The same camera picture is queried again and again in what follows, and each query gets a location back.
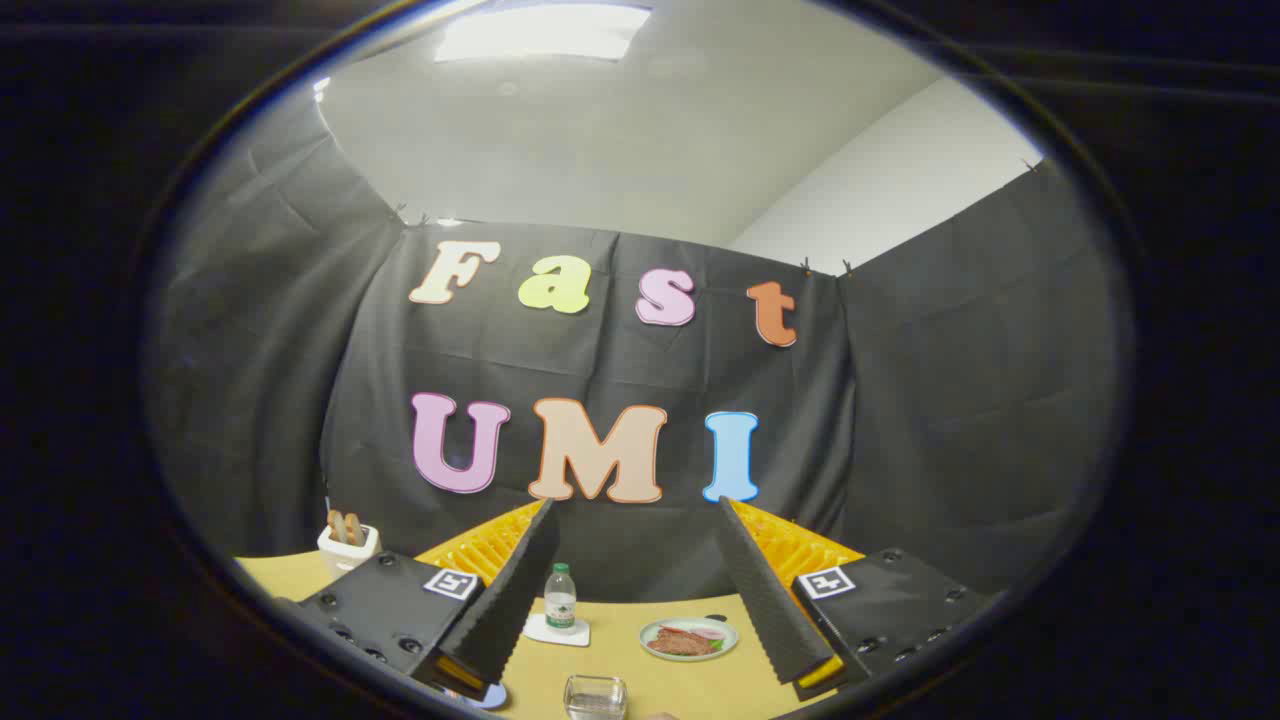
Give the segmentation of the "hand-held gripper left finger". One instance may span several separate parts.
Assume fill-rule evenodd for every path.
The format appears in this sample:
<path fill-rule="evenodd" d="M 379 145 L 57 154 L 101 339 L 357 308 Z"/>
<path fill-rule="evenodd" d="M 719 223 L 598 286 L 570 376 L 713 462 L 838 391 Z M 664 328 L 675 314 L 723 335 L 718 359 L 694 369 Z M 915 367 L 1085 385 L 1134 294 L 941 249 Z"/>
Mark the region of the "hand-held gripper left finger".
<path fill-rule="evenodd" d="M 383 551 L 276 607 L 328 651 L 481 700 L 499 683 L 559 543 L 556 501 L 485 521 L 419 559 Z"/>

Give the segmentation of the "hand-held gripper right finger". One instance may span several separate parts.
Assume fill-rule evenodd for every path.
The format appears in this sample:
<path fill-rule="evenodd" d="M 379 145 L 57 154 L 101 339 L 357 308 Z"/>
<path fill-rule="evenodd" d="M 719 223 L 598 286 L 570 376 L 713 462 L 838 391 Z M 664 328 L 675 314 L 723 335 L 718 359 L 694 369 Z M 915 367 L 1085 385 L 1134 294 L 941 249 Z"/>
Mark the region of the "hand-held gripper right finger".
<path fill-rule="evenodd" d="M 716 538 L 773 673 L 799 700 L 890 673 L 991 603 L 905 550 L 860 553 L 737 500 L 718 500 Z"/>

